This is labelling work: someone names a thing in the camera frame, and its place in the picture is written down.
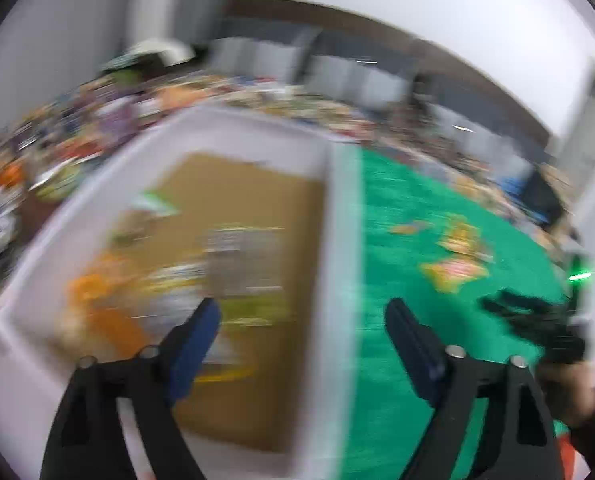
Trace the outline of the person right hand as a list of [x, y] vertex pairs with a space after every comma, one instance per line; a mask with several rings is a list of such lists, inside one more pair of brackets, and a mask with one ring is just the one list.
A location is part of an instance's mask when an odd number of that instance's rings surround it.
[[540, 361], [535, 378], [543, 388], [552, 417], [567, 428], [582, 426], [595, 414], [595, 370], [590, 362]]

